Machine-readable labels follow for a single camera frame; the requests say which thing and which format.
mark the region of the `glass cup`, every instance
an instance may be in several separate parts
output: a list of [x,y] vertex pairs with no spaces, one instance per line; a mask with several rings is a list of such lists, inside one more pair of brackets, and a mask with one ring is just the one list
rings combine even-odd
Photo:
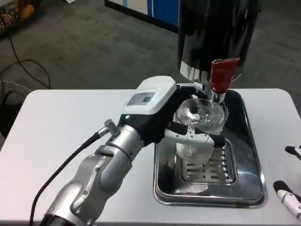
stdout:
[[[212,104],[207,99],[193,98],[184,101],[175,116],[176,120],[189,126],[189,130],[201,131],[220,135],[228,117],[228,109],[224,103]],[[207,163],[212,155],[213,148],[198,148],[193,145],[176,145],[177,153],[184,159],[197,159],[203,164]]]

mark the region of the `blue cabinet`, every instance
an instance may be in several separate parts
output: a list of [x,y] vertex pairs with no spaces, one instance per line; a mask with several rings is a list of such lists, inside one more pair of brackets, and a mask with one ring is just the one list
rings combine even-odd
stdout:
[[164,22],[178,25],[178,0],[152,0],[153,17]]

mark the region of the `white wall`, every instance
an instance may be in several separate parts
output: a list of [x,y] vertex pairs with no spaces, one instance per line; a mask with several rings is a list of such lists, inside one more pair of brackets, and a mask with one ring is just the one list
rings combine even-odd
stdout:
[[[110,0],[123,5],[123,0]],[[147,0],[127,0],[127,7],[138,12],[147,14]]]

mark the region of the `label sticker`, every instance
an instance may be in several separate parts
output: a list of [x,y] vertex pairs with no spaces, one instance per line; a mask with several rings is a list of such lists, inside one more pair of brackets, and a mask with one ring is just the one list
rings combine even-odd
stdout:
[[152,93],[136,93],[132,96],[130,101],[128,102],[127,106],[133,106],[133,105],[147,105],[152,97],[155,95],[154,92]]

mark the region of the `floor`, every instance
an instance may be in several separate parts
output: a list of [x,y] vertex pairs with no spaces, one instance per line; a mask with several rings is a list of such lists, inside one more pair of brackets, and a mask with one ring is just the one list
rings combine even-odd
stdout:
[[[284,89],[301,113],[301,1],[262,4],[244,73],[232,87]],[[183,80],[176,67],[177,34],[107,8],[103,0],[44,0],[43,8],[43,16],[16,33],[13,41],[20,58],[44,65],[54,89],[134,89],[155,75]],[[0,40],[0,49],[1,69],[15,59],[8,40]],[[36,65],[25,66],[47,82]],[[3,78],[44,89],[18,66]],[[28,93],[5,85],[6,91]]]

